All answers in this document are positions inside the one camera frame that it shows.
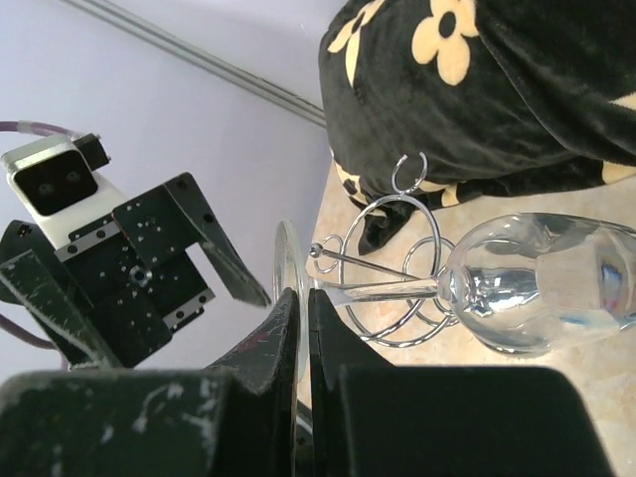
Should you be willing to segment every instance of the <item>white camera housing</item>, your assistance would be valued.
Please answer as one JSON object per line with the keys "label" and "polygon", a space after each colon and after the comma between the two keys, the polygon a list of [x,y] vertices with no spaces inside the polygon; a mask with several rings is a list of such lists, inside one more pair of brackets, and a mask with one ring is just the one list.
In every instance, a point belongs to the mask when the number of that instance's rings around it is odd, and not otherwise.
{"label": "white camera housing", "polygon": [[55,249],[69,234],[107,214],[127,198],[90,171],[70,138],[54,134],[2,155],[7,182]]}

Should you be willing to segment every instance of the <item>yellow flower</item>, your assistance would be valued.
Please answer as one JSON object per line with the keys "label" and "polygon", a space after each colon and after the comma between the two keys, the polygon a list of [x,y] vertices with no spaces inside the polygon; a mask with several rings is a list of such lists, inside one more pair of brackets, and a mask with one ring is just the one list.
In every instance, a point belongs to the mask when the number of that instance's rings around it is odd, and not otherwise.
{"label": "yellow flower", "polygon": [[358,53],[360,52],[360,31],[374,18],[385,0],[375,0],[360,9],[358,15],[353,20],[347,22],[338,33],[338,36],[327,48],[329,53],[338,53],[347,47],[345,53],[345,71],[349,84],[353,87],[356,75],[356,65],[358,64]]}
{"label": "yellow flower", "polygon": [[424,18],[413,34],[411,51],[426,65],[437,56],[437,71],[446,84],[460,84],[470,66],[464,37],[476,37],[474,0],[430,0],[432,17]]}

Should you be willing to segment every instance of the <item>black pillow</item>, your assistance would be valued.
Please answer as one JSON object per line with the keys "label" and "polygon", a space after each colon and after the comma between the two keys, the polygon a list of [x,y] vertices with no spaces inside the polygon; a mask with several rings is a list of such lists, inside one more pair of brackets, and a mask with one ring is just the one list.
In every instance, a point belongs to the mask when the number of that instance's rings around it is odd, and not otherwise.
{"label": "black pillow", "polygon": [[[633,0],[351,0],[320,47],[339,176],[360,208],[428,174],[432,210],[564,192],[636,172]],[[360,254],[412,208],[365,222]]]}

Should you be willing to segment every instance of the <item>white panel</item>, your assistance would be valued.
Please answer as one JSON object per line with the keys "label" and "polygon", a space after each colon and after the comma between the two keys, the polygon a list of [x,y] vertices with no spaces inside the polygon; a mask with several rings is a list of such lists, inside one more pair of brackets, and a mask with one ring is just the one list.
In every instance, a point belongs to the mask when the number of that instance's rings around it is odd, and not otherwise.
{"label": "white panel", "polygon": [[[192,172],[268,288],[277,222],[291,218],[309,244],[330,162],[320,127],[62,2],[5,2],[0,57],[2,119],[100,133],[113,159],[103,174],[129,197]],[[3,134],[0,151],[28,139]],[[29,220],[6,185],[0,204],[0,231],[13,219]],[[143,366],[203,367],[266,316],[232,301],[201,255],[197,262],[218,298]],[[37,330],[21,308],[2,304],[0,312]],[[0,382],[59,365],[55,353],[1,332],[0,359]]]}
{"label": "white panel", "polygon": [[110,0],[211,55],[322,104],[318,45],[345,0]]}

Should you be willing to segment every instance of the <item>beige tabletop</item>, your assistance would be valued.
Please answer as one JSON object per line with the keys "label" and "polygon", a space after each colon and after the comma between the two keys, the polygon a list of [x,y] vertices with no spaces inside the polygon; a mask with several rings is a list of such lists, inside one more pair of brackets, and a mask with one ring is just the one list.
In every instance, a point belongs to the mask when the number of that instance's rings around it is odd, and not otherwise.
{"label": "beige tabletop", "polygon": [[[631,206],[634,197],[636,178],[576,193],[520,199],[482,198],[435,212],[435,216],[442,235],[455,242],[473,227],[494,217],[515,212],[572,214],[603,219],[636,229],[636,211]],[[358,210],[347,199],[335,170],[332,171],[318,218],[315,239],[323,239],[330,234],[343,236],[357,213]],[[416,241],[428,235],[430,231],[427,222],[421,213],[417,213],[387,246],[366,258],[385,266],[400,268],[406,252]],[[349,254],[355,256],[358,236],[356,234],[348,250]],[[431,248],[426,248],[425,245],[413,257],[413,272],[430,268],[427,256],[430,251]],[[324,260],[324,264],[328,264],[328,259]],[[308,263],[308,271],[316,275],[312,263]],[[352,265],[347,265],[346,275],[347,281],[351,283],[387,279],[386,275]],[[332,280],[337,278],[335,273],[327,277]],[[395,322],[406,309],[404,302],[364,304],[354,308],[361,321],[372,331]],[[413,319],[393,336],[409,339],[429,329],[419,320]],[[461,325],[445,329],[433,340],[417,347],[390,349],[374,346],[374,349],[397,365],[539,365],[560,370],[581,393],[617,475],[636,477],[636,331],[531,360],[500,356],[486,349]],[[310,402],[307,378],[306,376],[301,383],[299,395],[303,401]]]}

